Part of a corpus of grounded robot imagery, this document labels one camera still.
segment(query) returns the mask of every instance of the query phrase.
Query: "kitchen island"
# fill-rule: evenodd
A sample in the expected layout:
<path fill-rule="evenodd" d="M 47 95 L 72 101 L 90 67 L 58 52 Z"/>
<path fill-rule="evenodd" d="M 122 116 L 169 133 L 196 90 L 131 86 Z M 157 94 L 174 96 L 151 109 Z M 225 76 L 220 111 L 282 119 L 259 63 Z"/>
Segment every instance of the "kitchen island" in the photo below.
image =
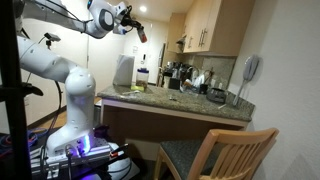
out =
<path fill-rule="evenodd" d="M 209 129 L 245 130 L 254 105 L 240 99 L 232 106 L 210 102 L 205 95 L 148 86 L 145 92 L 112 85 L 97 94 L 102 98 L 101 123 L 109 126 L 111 140 L 129 143 L 132 157 L 155 160 L 159 142 L 199 139 Z"/>

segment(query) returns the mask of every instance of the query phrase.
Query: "chair seat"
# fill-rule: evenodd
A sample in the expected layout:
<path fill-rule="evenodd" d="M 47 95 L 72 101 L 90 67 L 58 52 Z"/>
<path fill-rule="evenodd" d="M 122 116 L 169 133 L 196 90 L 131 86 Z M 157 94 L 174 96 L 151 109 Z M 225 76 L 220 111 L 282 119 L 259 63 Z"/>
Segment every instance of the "chair seat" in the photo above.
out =
<path fill-rule="evenodd" d="M 202 142 L 203 140 L 189 140 L 165 141 L 160 143 L 160 146 L 176 167 L 181 179 L 187 179 L 193 160 L 195 159 Z M 218 154 L 212 151 L 204 166 L 202 174 L 210 175 L 217 158 Z"/>

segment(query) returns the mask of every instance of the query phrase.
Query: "floor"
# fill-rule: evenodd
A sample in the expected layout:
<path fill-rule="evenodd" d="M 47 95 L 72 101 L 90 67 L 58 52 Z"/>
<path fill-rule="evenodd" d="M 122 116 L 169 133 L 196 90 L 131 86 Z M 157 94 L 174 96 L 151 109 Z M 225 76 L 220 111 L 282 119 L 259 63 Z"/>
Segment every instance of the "floor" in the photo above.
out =
<path fill-rule="evenodd" d="M 59 114 L 56 123 L 54 124 L 53 128 L 59 128 L 66 123 L 67 113 L 66 111 Z M 48 120 L 38 127 L 48 129 L 51 126 L 52 120 Z M 139 167 L 140 173 L 137 174 L 132 180 L 150 180 L 153 179 L 153 170 L 154 170 L 154 161 L 142 160 L 142 159 L 132 159 L 132 161 Z M 162 180 L 173 180 L 174 178 L 171 176 L 170 171 L 166 170 L 166 167 L 163 165 L 161 169 Z"/>

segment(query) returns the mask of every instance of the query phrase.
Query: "ceiling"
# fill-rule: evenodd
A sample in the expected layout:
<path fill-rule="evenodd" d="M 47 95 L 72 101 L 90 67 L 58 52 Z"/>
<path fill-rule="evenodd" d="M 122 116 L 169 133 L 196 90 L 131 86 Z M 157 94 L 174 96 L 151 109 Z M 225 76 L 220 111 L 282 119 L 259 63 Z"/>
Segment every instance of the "ceiling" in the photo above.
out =
<path fill-rule="evenodd" d="M 132 16 L 169 22 L 171 13 L 187 12 L 193 0 L 126 0 L 123 2 L 132 5 Z M 140 12 L 139 7 L 141 5 L 148 8 L 147 12 Z"/>

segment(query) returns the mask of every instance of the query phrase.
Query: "jar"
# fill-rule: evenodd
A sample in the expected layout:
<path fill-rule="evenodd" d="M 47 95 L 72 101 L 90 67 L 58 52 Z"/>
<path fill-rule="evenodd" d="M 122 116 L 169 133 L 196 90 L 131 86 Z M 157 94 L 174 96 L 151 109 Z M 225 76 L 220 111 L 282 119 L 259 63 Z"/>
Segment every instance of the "jar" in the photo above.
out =
<path fill-rule="evenodd" d="M 149 70 L 147 70 L 147 68 L 138 69 L 136 77 L 136 86 L 142 86 L 144 87 L 144 90 L 146 90 L 148 86 L 148 78 Z"/>

